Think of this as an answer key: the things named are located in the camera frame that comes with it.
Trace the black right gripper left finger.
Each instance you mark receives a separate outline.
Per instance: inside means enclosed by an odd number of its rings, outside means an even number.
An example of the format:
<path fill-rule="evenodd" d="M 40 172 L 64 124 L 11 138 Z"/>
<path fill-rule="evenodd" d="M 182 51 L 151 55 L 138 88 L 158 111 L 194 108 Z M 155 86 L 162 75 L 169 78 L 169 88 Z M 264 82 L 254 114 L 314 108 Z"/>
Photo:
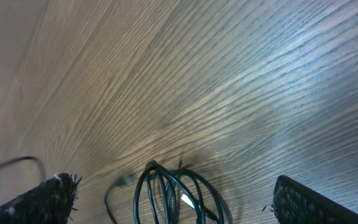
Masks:
<path fill-rule="evenodd" d="M 81 178 L 61 173 L 0 206 L 0 224 L 67 224 Z"/>

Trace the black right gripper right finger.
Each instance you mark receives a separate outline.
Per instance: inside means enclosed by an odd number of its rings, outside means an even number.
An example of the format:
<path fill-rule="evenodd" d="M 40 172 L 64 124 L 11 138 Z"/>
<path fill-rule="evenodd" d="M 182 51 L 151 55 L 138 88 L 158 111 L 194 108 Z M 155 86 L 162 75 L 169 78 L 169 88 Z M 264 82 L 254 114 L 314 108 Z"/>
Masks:
<path fill-rule="evenodd" d="M 357 212 L 287 175 L 277 177 L 272 202 L 262 209 L 267 210 L 278 223 L 358 224 Z"/>

